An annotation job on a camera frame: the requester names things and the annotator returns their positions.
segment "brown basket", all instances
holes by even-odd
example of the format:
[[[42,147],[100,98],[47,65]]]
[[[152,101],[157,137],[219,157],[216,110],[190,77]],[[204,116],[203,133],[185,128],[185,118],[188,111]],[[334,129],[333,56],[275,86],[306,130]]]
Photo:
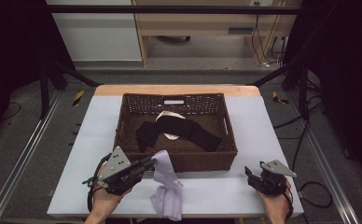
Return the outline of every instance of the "brown basket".
[[[155,122],[163,110],[178,113],[199,123],[207,132],[221,137],[216,151],[208,152],[186,139],[169,140],[160,134],[155,147],[139,151],[135,131],[144,121]],[[125,93],[119,114],[115,146],[130,161],[167,150],[176,172],[229,170],[237,154],[223,93],[152,95]]]

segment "white tabletop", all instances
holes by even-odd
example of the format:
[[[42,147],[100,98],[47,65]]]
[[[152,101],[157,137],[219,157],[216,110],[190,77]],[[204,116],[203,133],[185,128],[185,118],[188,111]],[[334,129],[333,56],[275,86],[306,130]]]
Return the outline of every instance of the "white tabletop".
[[[226,96],[238,154],[229,171],[178,173],[183,183],[182,217],[262,217],[264,208],[247,183],[244,167],[255,175],[260,161],[278,160],[287,165],[260,96]],[[91,177],[100,159],[111,152],[121,96],[93,96],[77,139],[49,206],[54,217],[86,217]],[[146,173],[141,183],[125,196],[112,217],[157,217],[149,197],[160,183]],[[292,178],[294,216],[303,213]]]

